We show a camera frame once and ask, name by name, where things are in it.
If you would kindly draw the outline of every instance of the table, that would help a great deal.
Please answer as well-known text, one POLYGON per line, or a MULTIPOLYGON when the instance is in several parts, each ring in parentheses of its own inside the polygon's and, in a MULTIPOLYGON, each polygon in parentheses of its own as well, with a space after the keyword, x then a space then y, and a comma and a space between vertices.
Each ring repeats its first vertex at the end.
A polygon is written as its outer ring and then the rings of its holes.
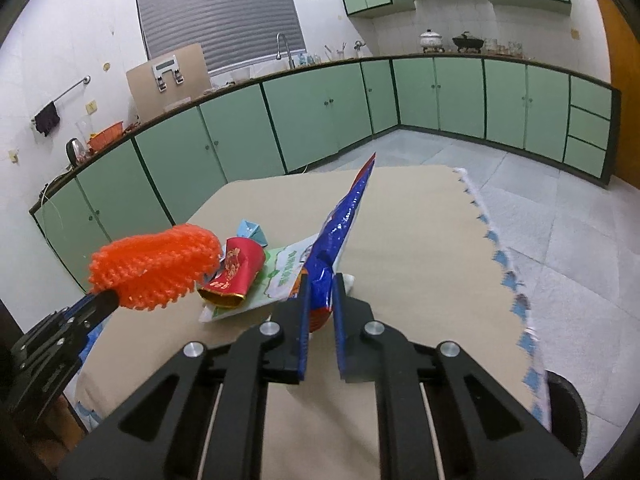
MULTIPOLYGON (((233 182, 191 223, 226 240, 246 218, 261 225, 271 247, 283 246, 317 232, 355 175, 233 182)), ((546 417, 537 339, 517 308, 518 287, 503 285, 508 268, 474 199, 464 173, 445 166, 374 168, 340 270, 355 276, 352 295, 368 301, 377 319, 429 346, 458 342, 528 410, 546 417)), ((82 368, 78 400, 108 415, 185 343, 231 342, 270 312, 267 306, 201 324, 202 308, 190 294, 166 309, 116 311, 82 368)), ((270 386, 263 479, 378 477, 374 387, 340 381, 334 345, 329 322, 311 339, 306 380, 270 386)))

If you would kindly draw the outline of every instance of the black towel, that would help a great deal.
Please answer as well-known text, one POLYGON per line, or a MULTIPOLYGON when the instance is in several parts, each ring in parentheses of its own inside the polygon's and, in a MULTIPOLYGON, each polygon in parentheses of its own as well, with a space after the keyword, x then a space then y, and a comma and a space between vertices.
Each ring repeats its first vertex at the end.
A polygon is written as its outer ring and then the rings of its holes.
POLYGON ((60 117, 58 116, 56 105, 53 104, 53 102, 45 106, 42 111, 36 115, 35 119, 36 130, 44 134, 45 137, 60 123, 60 117))

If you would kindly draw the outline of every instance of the white wall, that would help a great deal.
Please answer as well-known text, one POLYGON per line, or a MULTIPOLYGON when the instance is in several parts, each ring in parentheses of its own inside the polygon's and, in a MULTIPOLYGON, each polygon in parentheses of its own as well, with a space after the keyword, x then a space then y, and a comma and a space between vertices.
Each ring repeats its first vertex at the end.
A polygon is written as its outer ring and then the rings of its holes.
POLYGON ((376 18, 380 54, 421 52, 427 28, 451 38, 468 30, 479 38, 523 44, 525 56, 610 82, 609 49, 597 0, 572 0, 571 16, 526 7, 494 6, 489 0, 418 0, 416 10, 376 18), (580 39, 571 37, 572 28, 580 39))
MULTIPOLYGON (((294 2, 309 52, 324 59, 325 44, 346 42, 350 56, 356 40, 376 43, 372 21, 348 20, 342 0, 294 2)), ((28 209, 66 166, 65 145, 79 136, 74 123, 87 102, 97 101, 95 131, 134 119, 126 71, 145 61, 135 0, 31 0, 0 48, 0 298, 24 330, 82 295, 28 209), (46 139, 34 133, 30 119, 87 74, 87 87, 56 103, 58 129, 46 139), (19 164, 8 160, 14 149, 19 164)))

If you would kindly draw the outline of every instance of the silver kettle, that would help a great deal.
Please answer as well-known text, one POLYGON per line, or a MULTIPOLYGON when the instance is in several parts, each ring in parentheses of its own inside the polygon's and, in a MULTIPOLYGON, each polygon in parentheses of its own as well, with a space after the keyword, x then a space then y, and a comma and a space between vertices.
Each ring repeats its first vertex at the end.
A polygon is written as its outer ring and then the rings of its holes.
POLYGON ((78 164, 82 164, 86 159, 86 155, 84 144, 75 137, 66 144, 66 156, 73 168, 77 168, 78 164))

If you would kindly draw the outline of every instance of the metal towel rack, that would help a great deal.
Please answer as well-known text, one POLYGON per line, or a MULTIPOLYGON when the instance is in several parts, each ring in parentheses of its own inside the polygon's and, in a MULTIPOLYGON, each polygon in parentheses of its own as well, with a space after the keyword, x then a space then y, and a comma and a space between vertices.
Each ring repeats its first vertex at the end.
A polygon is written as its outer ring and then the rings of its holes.
MULTIPOLYGON (((58 97, 56 97, 55 99, 53 99, 52 102, 56 102, 58 99, 63 98, 65 95, 67 95, 69 92, 71 92, 76 86, 78 86, 79 84, 84 83, 84 85, 88 85, 91 82, 91 76, 90 75, 86 75, 84 76, 80 81, 78 81, 77 83, 71 85, 69 88, 67 88, 64 92, 62 92, 62 94, 60 94, 58 97)), ((36 119, 32 118, 31 122, 35 124, 36 119)))

